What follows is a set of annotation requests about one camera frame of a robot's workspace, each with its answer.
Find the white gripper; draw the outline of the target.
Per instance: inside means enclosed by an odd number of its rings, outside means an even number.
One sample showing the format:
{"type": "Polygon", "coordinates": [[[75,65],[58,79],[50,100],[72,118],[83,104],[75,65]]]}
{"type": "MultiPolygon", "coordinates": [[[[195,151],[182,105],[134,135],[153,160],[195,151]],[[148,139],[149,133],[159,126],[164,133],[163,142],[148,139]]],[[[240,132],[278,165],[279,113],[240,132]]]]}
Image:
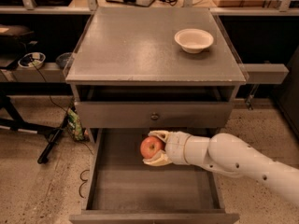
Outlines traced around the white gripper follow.
{"type": "Polygon", "coordinates": [[[154,130],[148,136],[156,137],[165,144],[165,151],[159,150],[152,158],[144,159],[146,165],[159,167],[172,162],[176,165],[187,165],[184,149],[190,135],[184,132],[169,132],[166,130],[154,130]]]}

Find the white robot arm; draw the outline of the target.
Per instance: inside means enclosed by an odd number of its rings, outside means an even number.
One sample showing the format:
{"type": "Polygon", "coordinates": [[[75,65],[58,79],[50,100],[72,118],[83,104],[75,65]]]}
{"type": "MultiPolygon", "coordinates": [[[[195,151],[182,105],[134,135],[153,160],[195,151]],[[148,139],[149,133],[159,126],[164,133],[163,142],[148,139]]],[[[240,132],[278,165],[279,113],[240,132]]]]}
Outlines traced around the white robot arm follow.
{"type": "Polygon", "coordinates": [[[218,133],[211,138],[184,132],[151,131],[140,145],[149,166],[199,166],[228,177],[250,177],[299,205],[299,170],[274,161],[240,138],[218,133]]]}

